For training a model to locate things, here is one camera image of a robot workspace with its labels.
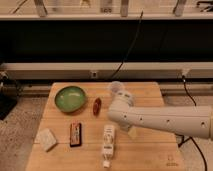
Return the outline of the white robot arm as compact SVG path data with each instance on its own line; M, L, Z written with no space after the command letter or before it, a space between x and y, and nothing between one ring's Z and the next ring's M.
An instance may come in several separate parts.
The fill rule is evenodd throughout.
M126 129L138 126L213 140L211 106L135 107L131 93L118 91L109 106L108 117Z

